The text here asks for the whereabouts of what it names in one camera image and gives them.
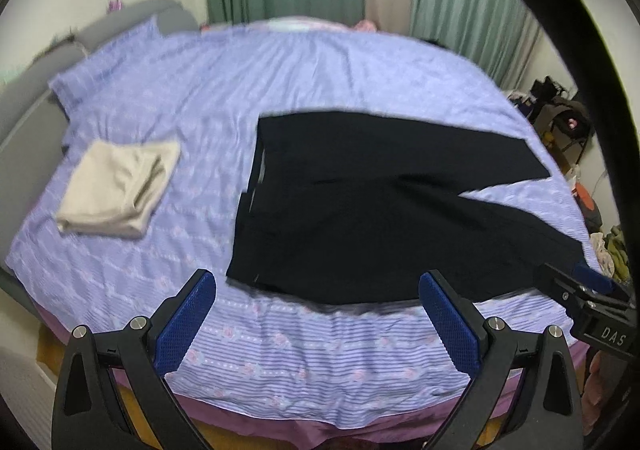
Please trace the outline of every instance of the pillow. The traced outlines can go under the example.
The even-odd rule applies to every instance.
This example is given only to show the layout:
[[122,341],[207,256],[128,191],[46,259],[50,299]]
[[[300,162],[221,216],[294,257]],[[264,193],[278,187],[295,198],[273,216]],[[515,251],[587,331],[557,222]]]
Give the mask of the pillow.
[[175,0],[145,0],[114,11],[76,33],[76,39],[90,51],[104,45],[120,33],[169,8],[182,8]]
[[308,31],[348,31],[346,25],[319,18],[308,16],[285,16],[281,18],[271,18],[269,20],[258,20],[250,23],[247,27],[251,29],[261,29],[265,31],[281,32],[308,32]]
[[132,59],[146,53],[149,44],[161,39],[156,16],[152,16],[102,46],[87,60],[57,74],[49,81],[49,87],[58,95],[66,115],[71,118],[76,107],[100,90],[116,70],[126,68]]

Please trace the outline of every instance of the pink item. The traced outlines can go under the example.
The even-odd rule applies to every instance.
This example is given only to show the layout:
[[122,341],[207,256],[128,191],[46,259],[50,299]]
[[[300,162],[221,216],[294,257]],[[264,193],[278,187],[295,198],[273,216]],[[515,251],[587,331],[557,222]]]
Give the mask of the pink item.
[[371,20],[360,20],[353,26],[353,29],[364,33],[376,33],[378,31],[378,27]]
[[[53,334],[66,344],[69,332],[55,316],[39,305],[35,304],[35,306],[42,320],[53,331]],[[584,361],[588,348],[589,346],[583,342],[576,342],[569,348],[574,366],[577,367]],[[123,370],[115,369],[114,375],[118,383],[130,388],[129,381]],[[507,380],[492,417],[498,417],[507,412],[517,385],[518,376]],[[184,396],[177,396],[177,399],[184,411],[193,419],[231,430],[239,435],[261,436],[288,441],[300,450],[311,450],[324,441],[335,437],[350,436],[376,443],[408,441],[427,437],[436,432],[458,402],[458,398],[455,398],[415,412],[381,417],[362,428],[340,430],[333,425],[319,421],[255,419],[218,408],[204,403],[204,401],[193,400]]]
[[119,11],[122,9],[124,5],[120,0],[109,0],[109,6],[107,7],[107,13],[113,13],[114,11]]

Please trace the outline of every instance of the folded beige cloth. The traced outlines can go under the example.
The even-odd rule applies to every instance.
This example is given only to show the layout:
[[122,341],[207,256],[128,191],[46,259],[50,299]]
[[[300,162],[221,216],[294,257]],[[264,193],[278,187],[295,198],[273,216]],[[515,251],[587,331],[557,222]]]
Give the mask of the folded beige cloth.
[[58,229],[141,237],[179,156],[176,141],[94,141],[71,175],[56,214]]

